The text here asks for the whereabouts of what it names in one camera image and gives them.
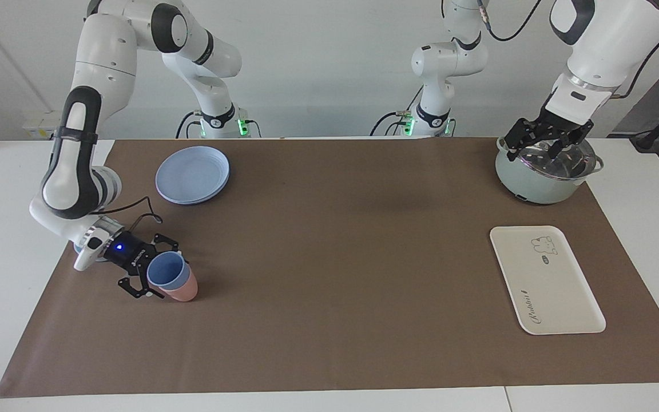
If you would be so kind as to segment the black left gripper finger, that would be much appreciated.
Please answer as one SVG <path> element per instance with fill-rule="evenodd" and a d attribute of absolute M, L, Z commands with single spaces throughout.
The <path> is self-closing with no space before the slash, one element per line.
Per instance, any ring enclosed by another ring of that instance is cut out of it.
<path fill-rule="evenodd" d="M 524 148 L 539 143 L 544 132 L 544 122 L 538 121 L 538 119 L 534 121 L 525 118 L 518 119 L 504 137 L 508 161 L 515 161 Z"/>
<path fill-rule="evenodd" d="M 547 139 L 547 167 L 578 166 L 583 161 L 581 144 L 584 138 L 571 141 L 567 137 Z"/>

